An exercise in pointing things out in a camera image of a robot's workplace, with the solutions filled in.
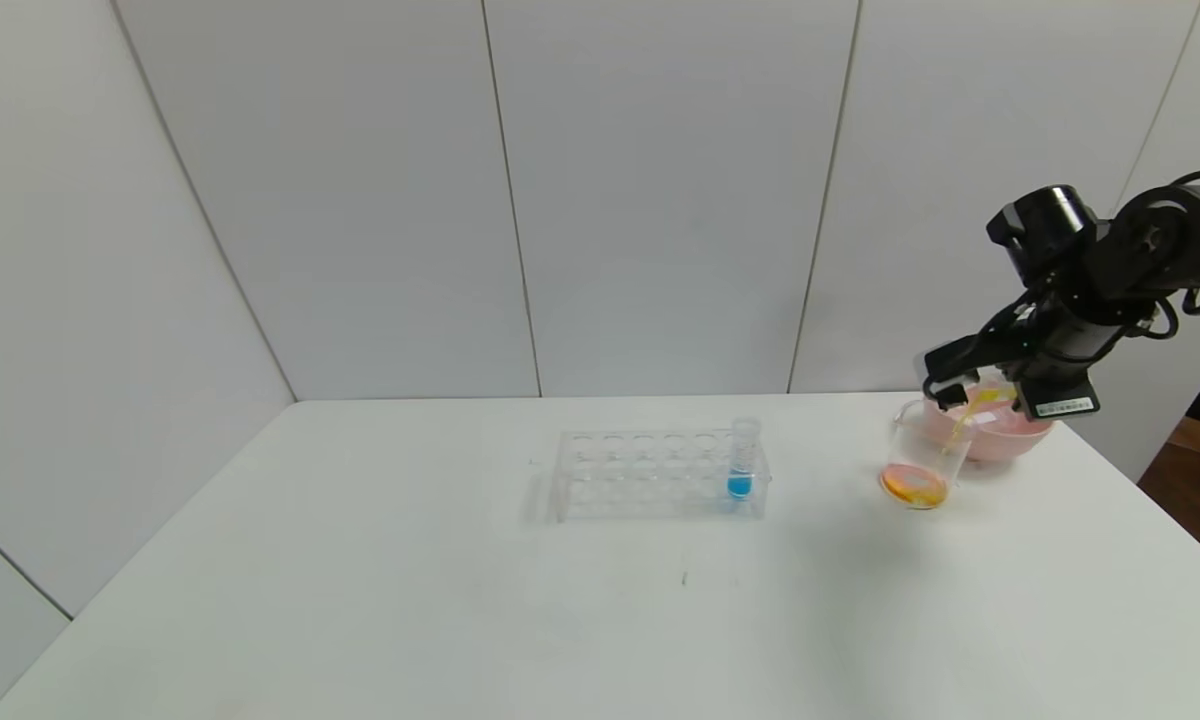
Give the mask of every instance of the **barcode label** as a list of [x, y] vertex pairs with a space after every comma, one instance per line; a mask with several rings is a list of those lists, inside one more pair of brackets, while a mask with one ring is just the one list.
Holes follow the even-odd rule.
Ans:
[[1034, 407], [1034, 415], [1036, 418], [1048, 418], [1049, 415], [1064, 415], [1067, 413], [1079, 413], [1080, 410], [1093, 410], [1093, 398], [1076, 397], [1075, 400], [1042, 402], [1042, 404]]

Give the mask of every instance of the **blue liquid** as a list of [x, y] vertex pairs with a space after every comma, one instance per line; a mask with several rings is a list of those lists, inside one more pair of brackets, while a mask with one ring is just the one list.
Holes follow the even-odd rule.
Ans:
[[728, 494], [733, 497], [746, 497], [751, 494], [751, 474], [750, 473], [738, 473], [734, 474], [733, 470], [728, 472], [728, 482], [725, 484], [725, 488], [728, 490]]

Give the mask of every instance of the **glass beaker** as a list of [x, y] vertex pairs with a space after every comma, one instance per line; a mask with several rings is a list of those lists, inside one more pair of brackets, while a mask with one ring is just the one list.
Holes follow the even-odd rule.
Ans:
[[908, 508], [929, 510], [942, 505], [965, 464], [976, 428], [952, 421], [923, 400], [904, 404], [893, 418], [889, 460], [880, 470], [880, 487]]

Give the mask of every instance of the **robotic arm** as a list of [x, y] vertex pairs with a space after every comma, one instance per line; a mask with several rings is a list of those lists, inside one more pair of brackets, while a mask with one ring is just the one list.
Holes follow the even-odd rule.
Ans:
[[[1127, 202], [1115, 218], [1096, 218], [1072, 186], [1031, 192], [986, 224], [1008, 251], [1026, 292], [980, 331], [925, 352], [924, 394], [943, 410], [970, 398], [962, 382], [997, 366], [1016, 386], [1030, 419], [1100, 409], [1090, 365], [1122, 337], [1168, 340], [1182, 313], [1200, 316], [1200, 172]], [[1166, 329], [1152, 331], [1158, 314]]]

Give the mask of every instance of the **yellow liquid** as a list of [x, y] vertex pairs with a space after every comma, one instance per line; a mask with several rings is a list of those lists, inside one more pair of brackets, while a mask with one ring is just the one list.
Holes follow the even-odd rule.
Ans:
[[880, 470], [880, 486], [894, 500], [920, 510], [937, 508], [947, 500], [947, 480], [913, 464], [886, 464]]

